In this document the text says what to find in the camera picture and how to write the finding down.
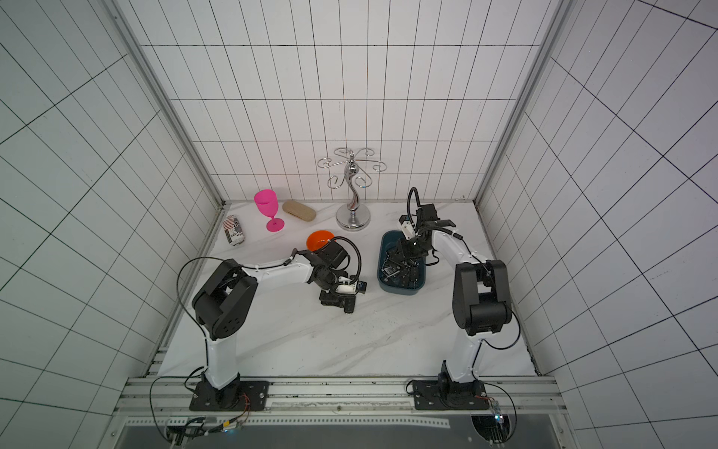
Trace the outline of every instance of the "robotic arm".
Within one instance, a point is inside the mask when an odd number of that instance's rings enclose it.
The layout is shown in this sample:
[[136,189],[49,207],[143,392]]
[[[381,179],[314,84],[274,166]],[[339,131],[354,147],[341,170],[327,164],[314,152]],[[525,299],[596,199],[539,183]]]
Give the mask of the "robotic arm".
[[[416,223],[409,210],[412,193],[417,203]],[[451,220],[440,220],[434,205],[422,205],[418,196],[416,188],[412,188],[406,215],[399,218],[404,237],[388,251],[382,270],[387,275],[401,270],[406,270],[405,274],[412,273],[409,267],[423,261],[430,250],[441,254],[454,267],[452,311],[459,330],[452,352],[439,373],[439,392],[442,399],[449,401],[452,396],[469,392],[480,395],[483,385],[473,370],[481,364],[481,346],[501,332],[513,314],[506,265],[474,252],[461,234],[450,229],[456,225]],[[479,292],[479,283],[490,291]]]
[[[347,241],[356,250],[356,274],[349,276],[340,268],[348,254],[339,240]],[[289,259],[261,266],[247,267],[233,259],[222,261],[192,300],[198,323],[209,333],[208,369],[203,381],[218,392],[232,383],[238,384],[234,334],[244,324],[255,295],[288,284],[314,282],[321,289],[323,305],[334,305],[343,308],[345,313],[352,313],[356,294],[366,291],[366,283],[359,280],[360,271],[361,255],[354,243],[344,237],[334,237],[316,251],[295,249]],[[221,396],[234,397],[234,394],[232,391]]]

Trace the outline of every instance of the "black bracket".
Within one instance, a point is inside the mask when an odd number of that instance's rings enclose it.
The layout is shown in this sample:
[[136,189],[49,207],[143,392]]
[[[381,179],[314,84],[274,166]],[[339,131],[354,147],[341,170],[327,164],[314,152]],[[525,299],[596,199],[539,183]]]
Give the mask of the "black bracket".
[[190,410],[193,412],[242,412],[246,403],[243,394],[249,398],[249,410],[264,410],[269,382],[240,381],[239,375],[227,386],[216,389],[202,376],[192,395]]
[[459,383],[449,378],[446,361],[435,381],[411,381],[417,410],[488,410],[490,404],[480,380]]
[[319,301],[322,305],[333,305],[344,309],[344,313],[354,313],[356,304],[356,295],[342,295],[340,293],[325,292],[319,293]]

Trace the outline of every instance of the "pink plastic goblet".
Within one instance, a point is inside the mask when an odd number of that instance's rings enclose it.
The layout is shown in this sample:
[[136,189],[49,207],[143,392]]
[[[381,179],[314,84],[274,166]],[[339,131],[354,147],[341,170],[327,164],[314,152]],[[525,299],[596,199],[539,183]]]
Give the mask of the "pink plastic goblet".
[[271,218],[267,223],[267,231],[277,232],[284,227],[284,220],[274,217],[279,210],[279,201],[274,190],[260,190],[254,195],[254,203],[263,216]]

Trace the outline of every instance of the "chrome stand base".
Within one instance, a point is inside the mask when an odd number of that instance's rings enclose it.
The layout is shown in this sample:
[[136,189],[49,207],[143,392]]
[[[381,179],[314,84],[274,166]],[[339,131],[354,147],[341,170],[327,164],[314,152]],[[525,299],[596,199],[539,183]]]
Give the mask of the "chrome stand base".
[[337,223],[339,226],[349,231],[357,231],[369,224],[371,213],[369,208],[360,204],[357,210],[351,211],[346,205],[342,205],[337,210]]

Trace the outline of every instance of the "marble table surface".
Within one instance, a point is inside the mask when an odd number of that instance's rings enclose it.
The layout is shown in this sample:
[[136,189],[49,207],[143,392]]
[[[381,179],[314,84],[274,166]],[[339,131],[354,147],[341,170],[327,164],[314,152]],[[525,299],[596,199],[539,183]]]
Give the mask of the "marble table surface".
[[[435,376],[452,349],[458,326],[451,310],[454,268],[445,262],[427,267],[426,284],[412,296],[384,292],[376,279],[382,235],[398,229],[405,203],[366,203],[372,218],[362,230],[345,231],[335,220],[340,203],[306,203],[317,211],[312,222],[279,210],[285,227],[270,233],[268,220],[254,203],[235,203],[228,214],[237,216],[246,240],[231,246],[218,234],[210,255],[255,264],[287,258],[293,248],[305,249],[308,235],[327,229],[359,247],[360,279],[368,283],[357,295],[355,312],[319,302],[315,284],[292,284],[254,298],[244,326],[235,334],[237,366],[243,376]],[[451,219],[474,250],[492,259],[491,250],[472,203],[437,203],[438,216]],[[349,273],[355,270],[353,250]],[[218,262],[207,260],[192,291],[199,290]],[[492,342],[506,346],[516,337],[516,319]],[[479,376],[533,376],[523,339],[510,350],[485,348]],[[188,375],[205,363],[204,339],[183,314],[159,375]]]

